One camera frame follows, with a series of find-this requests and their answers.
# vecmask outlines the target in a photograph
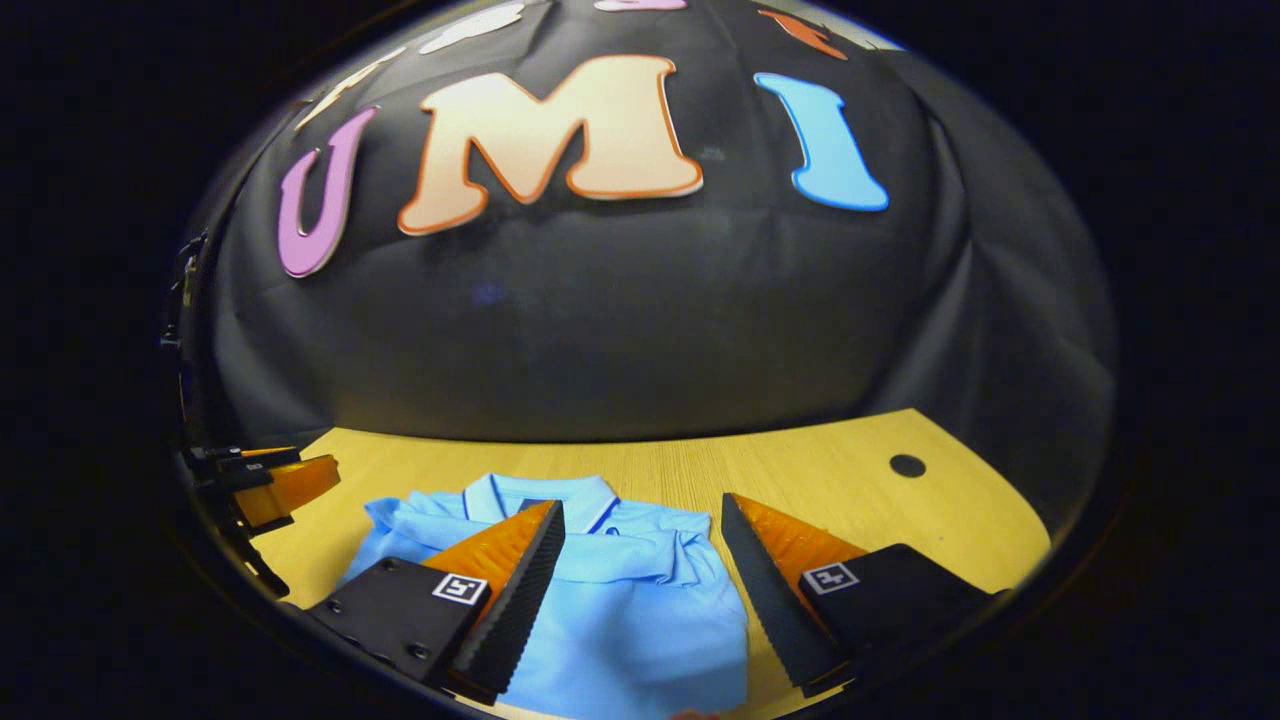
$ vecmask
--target black cloth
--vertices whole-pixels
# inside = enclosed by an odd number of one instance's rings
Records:
[[[974,95],[920,59],[828,33],[837,60],[746,3],[603,13],[529,4],[522,19],[430,55],[439,23],[370,47],[305,97],[399,45],[404,53],[300,132],[305,109],[247,176],[215,238],[210,356],[239,442],[307,442],[333,425],[488,441],[726,434],[916,407],[1009,478],[1053,533],[1101,461],[1116,363],[1105,278],[1052,173]],[[410,237],[428,94],[489,72],[545,97],[582,61],[669,58],[686,197],[600,202],[567,169],[516,201],[489,190],[475,220]],[[890,208],[819,205],[791,182],[803,150],[753,74],[837,92]],[[280,181],[356,111],[342,242],[319,273],[276,254]],[[279,117],[265,126],[278,127]],[[328,151],[302,204],[321,205]]]

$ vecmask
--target table surface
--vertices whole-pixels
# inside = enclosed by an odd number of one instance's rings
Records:
[[[869,551],[904,542],[987,592],[1019,584],[1050,548],[1025,500],[963,443],[915,410],[805,428],[716,438],[621,443],[489,443],[335,428],[302,456],[337,457],[342,482],[294,511],[294,524],[253,544],[311,607],[337,587],[371,523],[366,502],[410,491],[462,492],[485,473],[520,478],[602,475],[618,497],[712,512],[712,543],[748,609],[748,702],[726,720],[777,717],[838,692],[791,688],[721,536],[724,492],[795,515]],[[890,468],[906,454],[919,478]],[[504,706],[512,719],[548,717]]]

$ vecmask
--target letter u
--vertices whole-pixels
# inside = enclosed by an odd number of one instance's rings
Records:
[[[329,158],[329,173],[324,183],[324,205],[320,220],[311,232],[302,231],[302,188],[307,173],[315,164],[320,150],[303,155],[280,183],[280,222],[276,229],[276,243],[280,250],[280,264],[284,272],[294,278],[305,278],[324,268],[342,237],[347,224],[347,206],[351,202],[351,176],[356,168],[356,146],[360,136],[378,114],[378,108],[361,110],[347,120],[329,138],[333,155]]]

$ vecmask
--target blue letter i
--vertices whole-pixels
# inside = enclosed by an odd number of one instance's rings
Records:
[[[846,210],[883,210],[888,193],[867,170],[858,142],[840,109],[845,101],[812,82],[755,73],[755,85],[782,99],[800,137],[804,167],[791,173],[805,197]]]

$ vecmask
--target shirt collar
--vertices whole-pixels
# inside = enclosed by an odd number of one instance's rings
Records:
[[[604,478],[591,475],[568,480],[532,480],[489,473],[462,492],[463,511],[468,520],[500,523],[518,511],[520,502],[503,509],[502,498],[559,500],[564,503],[564,530],[591,533],[605,514],[618,502]]]

